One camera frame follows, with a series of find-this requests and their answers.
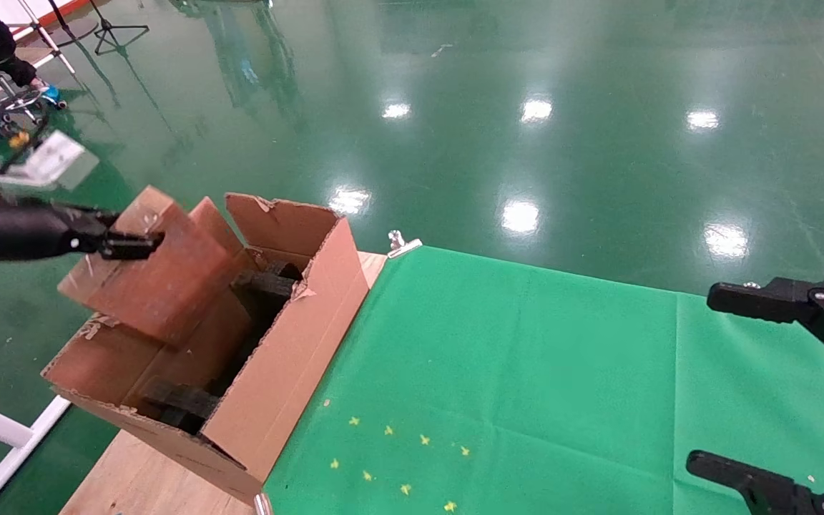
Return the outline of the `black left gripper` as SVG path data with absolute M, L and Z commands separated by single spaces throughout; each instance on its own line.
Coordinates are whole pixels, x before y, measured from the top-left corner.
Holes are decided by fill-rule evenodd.
M 165 240 L 164 232 L 137 235 L 110 230 L 122 213 L 33 197 L 0 197 L 0 262 L 48 260 L 69 253 L 104 260 L 147 260 Z M 106 231 L 76 235 L 73 231 Z

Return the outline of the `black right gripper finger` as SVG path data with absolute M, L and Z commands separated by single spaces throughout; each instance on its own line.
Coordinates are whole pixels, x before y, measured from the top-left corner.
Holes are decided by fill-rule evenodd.
M 773 323 L 798 323 L 824 343 L 824 281 L 772 278 L 764 286 L 715 283 L 707 293 L 707 307 Z
M 752 514 L 824 514 L 824 493 L 794 479 L 719 454 L 689 453 L 687 472 L 734 489 Z

